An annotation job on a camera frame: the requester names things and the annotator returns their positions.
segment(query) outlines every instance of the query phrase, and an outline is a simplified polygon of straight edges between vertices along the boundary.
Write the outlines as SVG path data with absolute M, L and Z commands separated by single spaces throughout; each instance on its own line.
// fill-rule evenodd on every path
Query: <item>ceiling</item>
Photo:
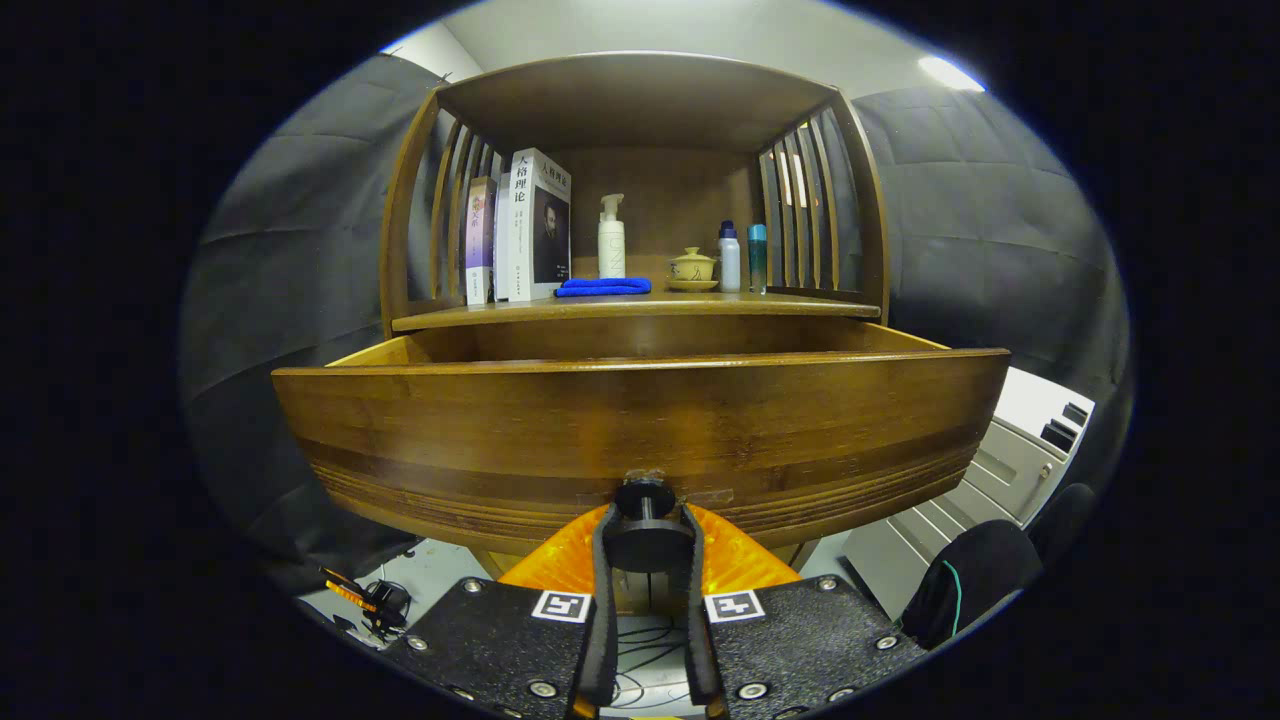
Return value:
M 835 85 L 849 97 L 937 86 L 923 45 L 818 0 L 484 0 L 444 19 L 484 70 L 604 50 L 746 60 Z

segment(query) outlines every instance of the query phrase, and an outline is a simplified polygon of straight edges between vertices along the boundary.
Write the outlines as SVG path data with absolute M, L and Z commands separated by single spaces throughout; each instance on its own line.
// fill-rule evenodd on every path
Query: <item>blue towel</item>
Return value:
M 556 290 L 556 297 L 590 295 L 644 295 L 653 290 L 648 278 L 570 278 Z
M 620 284 L 646 291 L 653 290 L 649 278 L 570 278 L 561 287 L 616 287 Z
M 588 295 L 646 295 L 648 288 L 626 284 L 605 284 L 599 287 L 558 287 L 556 297 L 585 297 Z

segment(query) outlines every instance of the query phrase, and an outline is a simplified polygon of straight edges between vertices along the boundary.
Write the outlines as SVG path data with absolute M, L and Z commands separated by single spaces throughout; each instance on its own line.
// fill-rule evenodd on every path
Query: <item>open drawer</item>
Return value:
M 765 547 L 893 515 L 960 482 L 1007 365 L 847 316 L 632 314 L 424 328 L 273 380 L 339 506 L 524 555 L 635 471 Z

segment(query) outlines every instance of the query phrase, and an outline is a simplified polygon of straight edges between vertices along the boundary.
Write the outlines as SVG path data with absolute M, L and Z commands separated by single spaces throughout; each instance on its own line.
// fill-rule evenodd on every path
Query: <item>shelf board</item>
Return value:
M 838 91 L 727 58 L 620 51 L 503 68 L 443 86 L 436 97 L 502 154 L 529 146 L 754 154 Z
M 435 313 L 410 315 L 392 323 L 397 332 L 454 325 L 563 320 L 575 318 L 626 318 L 644 315 L 820 315 L 879 318 L 879 307 L 815 297 L 728 292 L 653 292 L 649 295 L 600 295 L 552 297 L 532 302 L 466 305 Z

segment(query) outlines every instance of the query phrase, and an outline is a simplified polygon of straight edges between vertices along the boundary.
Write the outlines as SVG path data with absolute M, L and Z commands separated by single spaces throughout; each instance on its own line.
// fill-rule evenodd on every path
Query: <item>white book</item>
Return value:
M 571 277 L 570 176 L 535 147 L 511 159 L 511 279 L 515 301 L 552 297 Z
M 493 233 L 493 299 L 508 300 L 511 291 L 511 173 L 498 179 L 498 206 L 494 210 Z
M 493 297 L 493 178 L 475 178 L 467 192 L 467 305 L 484 305 Z

